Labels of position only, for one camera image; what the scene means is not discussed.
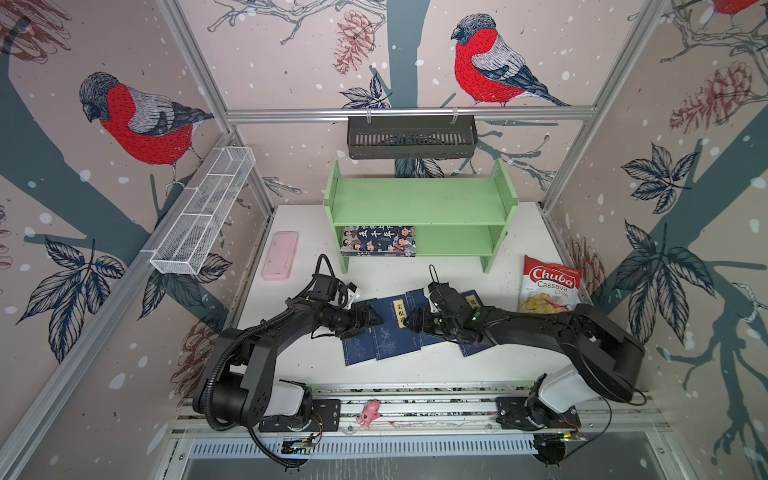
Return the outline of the illustrated Chinese history book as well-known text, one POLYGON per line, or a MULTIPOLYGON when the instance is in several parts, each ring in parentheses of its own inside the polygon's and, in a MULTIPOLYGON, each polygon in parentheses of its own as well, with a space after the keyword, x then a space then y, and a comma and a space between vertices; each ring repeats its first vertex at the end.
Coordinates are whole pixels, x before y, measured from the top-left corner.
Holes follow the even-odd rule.
POLYGON ((342 256, 415 257, 413 226, 350 226, 342 229, 342 256))

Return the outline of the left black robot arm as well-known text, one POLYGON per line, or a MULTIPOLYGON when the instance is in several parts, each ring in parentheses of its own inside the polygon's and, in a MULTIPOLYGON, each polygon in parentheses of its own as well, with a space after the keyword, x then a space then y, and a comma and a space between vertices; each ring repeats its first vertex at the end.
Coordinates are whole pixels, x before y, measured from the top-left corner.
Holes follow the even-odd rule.
POLYGON ((285 301, 286 308, 274 317, 246 329, 229 328, 216 339, 193 394, 193 410, 205 417, 217 432, 235 427, 247 430, 251 440, 271 461, 285 470, 300 470, 305 459, 288 459, 274 453, 256 434, 255 428, 279 406, 277 417, 298 418, 306 426, 325 420, 313 410, 311 388, 301 382, 275 378, 277 358, 299 338, 321 327, 328 336, 348 340, 383 323, 366 303, 354 303, 357 287, 344 283, 333 270, 327 255, 317 258, 309 283, 285 301))

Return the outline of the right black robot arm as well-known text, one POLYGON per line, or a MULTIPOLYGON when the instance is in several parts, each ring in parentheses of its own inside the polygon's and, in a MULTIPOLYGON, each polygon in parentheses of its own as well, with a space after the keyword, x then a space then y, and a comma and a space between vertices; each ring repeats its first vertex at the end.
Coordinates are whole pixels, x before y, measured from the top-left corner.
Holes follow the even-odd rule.
POLYGON ((415 333, 479 346, 522 345, 565 355, 570 364, 541 374, 524 401, 497 402, 497 422, 505 428, 536 431, 558 421, 570 426, 568 412, 600 397, 630 404, 636 392, 644 347, 599 309, 578 304, 558 313, 523 313, 493 306, 472 307, 437 276, 427 287, 428 308, 409 314, 404 325, 415 333))

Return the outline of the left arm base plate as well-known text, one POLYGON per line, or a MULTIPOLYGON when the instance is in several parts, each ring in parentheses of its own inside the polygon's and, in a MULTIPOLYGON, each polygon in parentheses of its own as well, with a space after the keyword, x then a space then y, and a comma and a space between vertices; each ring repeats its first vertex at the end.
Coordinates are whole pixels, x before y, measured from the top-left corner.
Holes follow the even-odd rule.
POLYGON ((340 424, 339 399, 314 399, 305 403, 294 416, 265 417, 258 425, 260 433, 337 432, 340 424))

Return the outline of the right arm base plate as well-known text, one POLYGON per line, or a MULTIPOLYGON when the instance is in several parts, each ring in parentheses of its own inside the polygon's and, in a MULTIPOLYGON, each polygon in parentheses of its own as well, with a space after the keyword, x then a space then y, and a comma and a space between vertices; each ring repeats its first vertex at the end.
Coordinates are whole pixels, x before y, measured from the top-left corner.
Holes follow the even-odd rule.
POLYGON ((577 430, 581 421, 575 407, 558 413, 539 400, 524 397, 497 397, 496 422, 504 430, 535 432, 545 429, 577 430))

